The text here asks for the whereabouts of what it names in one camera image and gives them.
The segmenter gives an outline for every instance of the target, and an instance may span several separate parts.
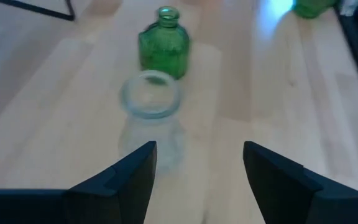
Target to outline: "bottle mouth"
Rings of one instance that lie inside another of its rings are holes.
[[[132,116],[160,119],[174,114],[180,106],[178,84],[163,72],[148,70],[128,79],[121,88],[121,105]]]
[[[163,6],[157,10],[158,21],[162,26],[172,27],[178,24],[180,17],[178,9],[171,6]]]

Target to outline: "clear glass jar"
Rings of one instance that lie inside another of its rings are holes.
[[[170,75],[148,70],[127,80],[121,88],[121,104],[128,117],[120,138],[120,156],[156,141],[157,173],[178,164],[183,155],[183,131],[173,115],[180,102],[180,88]]]

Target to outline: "green glass bottle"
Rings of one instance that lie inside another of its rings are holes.
[[[139,34],[142,70],[158,70],[180,79],[187,71],[190,38],[178,24],[179,12],[164,6],[157,10],[158,20]]]
[[[331,7],[336,0],[295,0],[293,11],[300,17],[312,19]]]

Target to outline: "blurry bright light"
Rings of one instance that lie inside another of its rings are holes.
[[[258,27],[265,37],[270,37],[281,18],[292,8],[294,0],[261,0]]]
[[[293,3],[294,0],[267,0],[267,7],[279,19],[291,9]]]

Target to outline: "light wood surface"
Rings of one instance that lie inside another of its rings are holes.
[[[358,190],[358,72],[332,10],[306,21],[291,0],[73,4],[76,22],[0,4],[0,188],[69,188],[119,160],[137,34],[172,5],[193,39],[185,156],[156,178],[145,223],[263,223],[244,141]]]

